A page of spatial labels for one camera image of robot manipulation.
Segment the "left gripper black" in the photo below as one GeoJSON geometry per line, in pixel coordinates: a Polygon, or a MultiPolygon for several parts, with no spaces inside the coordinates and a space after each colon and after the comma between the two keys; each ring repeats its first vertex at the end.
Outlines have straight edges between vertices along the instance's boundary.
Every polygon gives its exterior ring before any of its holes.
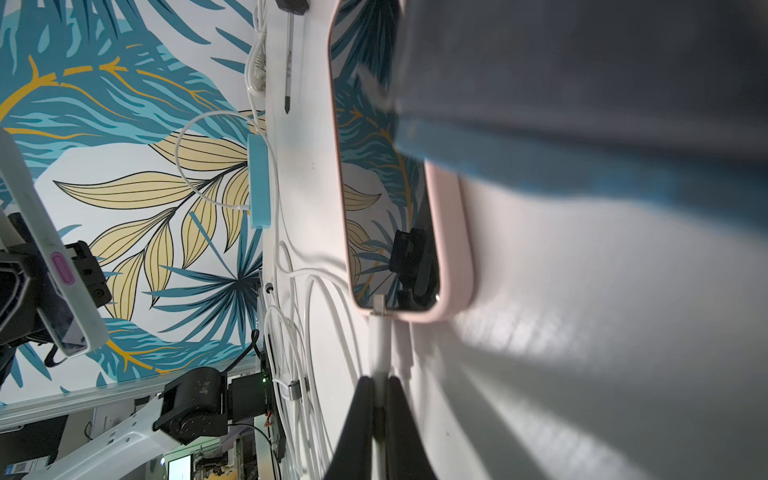
{"type": "Polygon", "coordinates": [[[33,343],[52,346],[42,365],[48,369],[64,358],[91,353],[108,339],[103,321],[94,323],[99,308],[112,301],[107,276],[89,246],[78,241],[64,246],[62,261],[71,271],[58,271],[35,242],[20,213],[1,215],[1,367],[10,369],[19,349],[33,343]],[[95,305],[72,295],[84,287],[95,305]]]}

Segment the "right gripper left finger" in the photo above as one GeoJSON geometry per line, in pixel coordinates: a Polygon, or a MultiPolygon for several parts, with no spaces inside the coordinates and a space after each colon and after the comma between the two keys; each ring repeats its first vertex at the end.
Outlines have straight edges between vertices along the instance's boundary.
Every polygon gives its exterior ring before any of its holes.
{"type": "Polygon", "coordinates": [[[370,480],[374,434],[375,385],[361,377],[325,480],[370,480]]]}

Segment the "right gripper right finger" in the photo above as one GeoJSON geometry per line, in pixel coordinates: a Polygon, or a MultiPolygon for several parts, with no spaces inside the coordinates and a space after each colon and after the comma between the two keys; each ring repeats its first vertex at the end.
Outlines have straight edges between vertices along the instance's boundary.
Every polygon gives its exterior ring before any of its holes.
{"type": "Polygon", "coordinates": [[[437,479],[397,377],[385,385],[385,458],[388,479],[437,479]]]}

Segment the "phone with pink case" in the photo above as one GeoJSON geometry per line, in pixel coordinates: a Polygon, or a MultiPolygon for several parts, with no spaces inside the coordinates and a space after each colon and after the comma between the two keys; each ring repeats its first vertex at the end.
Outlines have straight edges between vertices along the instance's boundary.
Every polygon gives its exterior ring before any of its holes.
{"type": "Polygon", "coordinates": [[[474,266],[458,176],[396,149],[397,116],[358,75],[388,84],[401,12],[398,1],[336,3],[330,85],[352,299],[364,313],[382,302],[398,319],[428,323],[470,304],[474,266]]]}

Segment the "phone with light blue case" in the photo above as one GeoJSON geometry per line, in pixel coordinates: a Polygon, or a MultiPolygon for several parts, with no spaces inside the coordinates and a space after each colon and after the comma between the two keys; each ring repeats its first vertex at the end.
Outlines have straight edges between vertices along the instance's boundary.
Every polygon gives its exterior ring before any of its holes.
{"type": "Polygon", "coordinates": [[[112,300],[106,278],[84,242],[62,243],[5,130],[1,178],[18,208],[1,215],[1,344],[52,343],[67,358],[102,347],[99,308],[112,300]]]}

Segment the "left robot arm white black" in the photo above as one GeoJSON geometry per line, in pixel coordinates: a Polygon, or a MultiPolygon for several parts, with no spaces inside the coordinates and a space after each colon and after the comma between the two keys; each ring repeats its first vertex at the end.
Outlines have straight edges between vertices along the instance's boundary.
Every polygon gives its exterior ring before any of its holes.
{"type": "MultiPolygon", "coordinates": [[[[93,268],[82,246],[63,245],[49,218],[22,236],[1,218],[1,342],[27,340],[45,327],[56,333],[48,314],[69,310],[83,333],[96,310],[89,276],[93,268]]],[[[165,386],[128,419],[62,459],[28,473],[30,479],[120,479],[138,466],[199,437],[226,435],[233,415],[225,373],[201,367],[165,386]]]]}

